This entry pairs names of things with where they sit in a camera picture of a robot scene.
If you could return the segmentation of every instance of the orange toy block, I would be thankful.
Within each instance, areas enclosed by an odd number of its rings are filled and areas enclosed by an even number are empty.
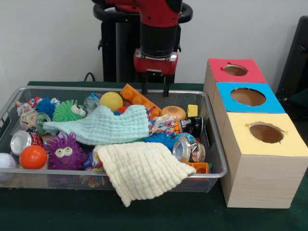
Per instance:
[[[210,167],[208,163],[185,163],[189,166],[192,166],[196,169],[197,173],[200,174],[208,174],[210,172]]]
[[[155,106],[155,109],[152,111],[152,117],[160,116],[162,109],[157,107],[153,102],[148,100],[145,96],[139,93],[136,89],[134,89],[130,84],[126,84],[125,87],[121,90],[120,95],[125,100],[130,101],[132,104],[143,105],[146,108],[151,106]]]

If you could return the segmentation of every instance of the green table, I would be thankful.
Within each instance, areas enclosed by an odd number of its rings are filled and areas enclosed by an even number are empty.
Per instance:
[[[122,83],[30,82],[30,85],[121,88]],[[162,89],[154,84],[151,88]],[[170,89],[202,90],[202,84]],[[290,209],[227,208],[220,182],[211,192],[168,192],[125,208],[115,191],[0,189],[0,230],[280,230],[308,229],[308,178]]]

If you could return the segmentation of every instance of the towel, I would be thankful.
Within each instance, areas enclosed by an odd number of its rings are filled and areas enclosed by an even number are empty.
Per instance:
[[[125,143],[145,138],[149,136],[148,126],[147,112],[142,105],[132,105],[121,115],[114,115],[108,107],[100,106],[84,119],[44,123],[48,133],[73,132],[78,142],[87,145]]]
[[[161,143],[97,145],[98,154],[109,179],[128,207],[133,200],[153,199],[176,187],[193,167],[179,162]]]

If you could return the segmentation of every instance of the wire basket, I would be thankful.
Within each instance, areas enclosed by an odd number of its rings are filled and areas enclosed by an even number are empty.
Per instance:
[[[69,88],[27,86],[17,89],[0,112],[0,152],[12,153],[10,141],[18,130],[21,130],[15,102],[28,102],[39,97],[58,98],[60,101],[76,99],[83,104],[92,92],[104,94],[108,91],[120,92],[121,89],[105,88]],[[162,90],[149,90],[146,97],[160,108],[176,105],[187,110],[187,105],[198,105],[198,115],[205,120],[205,132],[201,143],[205,147],[205,162],[212,163],[209,174],[189,175],[173,192],[209,192],[218,178],[227,173],[227,163],[221,145],[220,136],[215,122],[212,107],[207,95],[201,91],[169,91],[169,97],[164,98]],[[30,170],[19,168],[0,168],[0,174],[12,174],[13,177],[0,182],[5,188],[39,188],[39,189],[74,189],[74,190],[114,190],[107,174],[102,171],[73,170]]]

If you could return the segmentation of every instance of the shape sorter box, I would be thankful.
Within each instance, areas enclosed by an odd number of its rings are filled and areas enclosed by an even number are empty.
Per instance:
[[[216,82],[266,83],[266,80],[253,59],[209,59],[203,92],[209,96],[211,103]]]
[[[287,114],[227,113],[222,142],[227,207],[289,208],[308,165],[308,148]]]
[[[285,113],[266,83],[217,83],[212,106],[220,135],[227,112]]]

